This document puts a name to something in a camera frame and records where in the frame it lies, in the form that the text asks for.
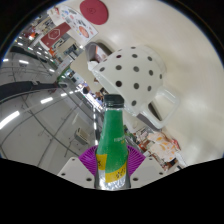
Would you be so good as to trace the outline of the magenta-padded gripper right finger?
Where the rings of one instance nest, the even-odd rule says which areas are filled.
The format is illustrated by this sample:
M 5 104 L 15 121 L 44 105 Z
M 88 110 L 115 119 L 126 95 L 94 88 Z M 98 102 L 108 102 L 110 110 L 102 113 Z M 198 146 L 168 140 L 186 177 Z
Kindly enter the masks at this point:
M 127 173 L 131 188 L 143 187 L 165 176 L 165 171 L 154 157 L 145 156 L 132 146 L 127 148 Z

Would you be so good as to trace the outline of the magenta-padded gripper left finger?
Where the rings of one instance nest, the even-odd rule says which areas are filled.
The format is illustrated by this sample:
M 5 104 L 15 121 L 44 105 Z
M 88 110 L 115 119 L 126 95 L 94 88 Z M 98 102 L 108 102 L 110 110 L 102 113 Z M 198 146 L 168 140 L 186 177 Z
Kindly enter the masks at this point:
M 92 146 L 79 157 L 71 157 L 58 176 L 78 186 L 94 189 L 97 174 L 96 149 L 96 146 Z

